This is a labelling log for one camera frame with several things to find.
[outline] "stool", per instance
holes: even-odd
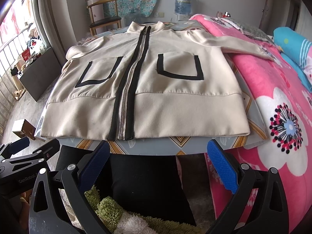
[[[36,128],[25,119],[14,121],[12,127],[12,132],[19,138],[27,136],[32,140],[35,140],[35,130]]]

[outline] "metal zipper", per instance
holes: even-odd
[[[144,28],[144,33],[143,33],[143,37],[142,37],[142,41],[141,41],[139,55],[130,68],[126,83],[125,83],[124,88],[122,90],[121,103],[119,105],[119,111],[118,111],[118,126],[117,126],[117,139],[119,139],[119,140],[124,139],[124,134],[125,134],[125,130],[126,130],[126,111],[127,111],[128,92],[129,92],[129,88],[130,88],[130,84],[132,81],[132,77],[133,77],[135,67],[136,67],[138,61],[141,59],[142,54],[143,54],[147,29],[148,29],[147,27]]]

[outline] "beige jacket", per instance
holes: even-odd
[[[223,53],[271,59],[257,45],[203,30],[132,23],[73,46],[48,101],[41,136],[130,140],[250,133]]]

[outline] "black pants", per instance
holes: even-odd
[[[63,148],[56,170],[77,164],[88,150]],[[95,183],[100,197],[142,216],[196,226],[181,187],[175,156],[110,154]]]

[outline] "jacket collar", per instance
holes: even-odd
[[[144,27],[149,26],[150,24],[146,24],[146,25],[140,25],[138,23],[132,22],[127,30],[128,33],[140,33]],[[163,22],[158,21],[158,23],[150,25],[152,27],[151,29],[151,33],[153,32],[158,32],[161,30],[168,30],[169,28],[167,28]]]

